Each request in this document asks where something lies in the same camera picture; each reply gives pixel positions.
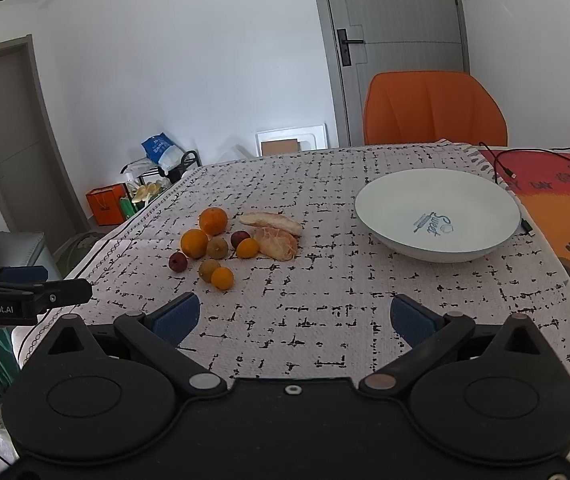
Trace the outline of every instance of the dark red fruit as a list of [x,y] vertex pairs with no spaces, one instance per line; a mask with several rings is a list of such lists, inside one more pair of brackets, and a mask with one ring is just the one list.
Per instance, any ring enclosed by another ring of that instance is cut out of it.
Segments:
[[178,251],[169,257],[169,268],[174,272],[183,272],[187,269],[187,257]]
[[232,247],[234,250],[238,247],[238,244],[247,238],[251,238],[250,234],[247,231],[236,231],[232,235]]

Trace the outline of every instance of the screw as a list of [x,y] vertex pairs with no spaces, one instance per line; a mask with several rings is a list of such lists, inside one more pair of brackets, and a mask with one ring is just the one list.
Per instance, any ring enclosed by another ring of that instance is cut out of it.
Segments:
[[289,386],[285,386],[285,393],[288,395],[300,395],[303,393],[303,388],[295,384],[290,384]]
[[391,390],[396,386],[396,378],[388,374],[372,374],[365,378],[365,384],[373,390]]
[[220,377],[214,374],[196,374],[190,377],[190,384],[197,390],[211,390],[220,384]]

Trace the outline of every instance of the green rug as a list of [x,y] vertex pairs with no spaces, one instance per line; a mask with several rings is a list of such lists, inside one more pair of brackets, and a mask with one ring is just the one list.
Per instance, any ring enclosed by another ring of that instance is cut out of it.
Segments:
[[96,232],[79,235],[56,261],[60,275],[66,278],[67,275],[74,270],[74,267],[87,256],[87,253],[94,247],[94,244],[104,236],[105,234]]

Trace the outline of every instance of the blue plastic bag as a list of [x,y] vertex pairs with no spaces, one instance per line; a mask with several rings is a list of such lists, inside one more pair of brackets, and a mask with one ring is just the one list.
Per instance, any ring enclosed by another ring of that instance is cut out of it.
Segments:
[[149,137],[142,143],[147,157],[163,168],[164,172],[170,171],[181,163],[184,152],[176,146],[165,134]]

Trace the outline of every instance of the white tablecloth with black pattern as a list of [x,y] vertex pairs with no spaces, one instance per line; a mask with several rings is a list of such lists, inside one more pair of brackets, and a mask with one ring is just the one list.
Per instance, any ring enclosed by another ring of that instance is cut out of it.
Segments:
[[[394,171],[447,168],[492,178],[491,165],[467,144],[370,146],[238,160],[199,168],[108,237],[71,277],[87,278],[94,297],[51,312],[24,339],[23,362],[67,312],[88,324],[126,310],[149,312],[185,291],[201,300],[201,320],[180,346],[220,376],[358,380],[408,350],[389,322],[394,294],[438,313],[460,310],[479,323],[501,324],[511,312],[531,316],[570,372],[570,283],[542,235],[516,234],[494,253],[463,264],[430,264],[393,254],[357,221],[354,198]],[[210,206],[230,217],[226,236],[243,228],[239,214],[282,212],[303,224],[298,256],[225,265],[233,289],[167,266],[181,234]]]

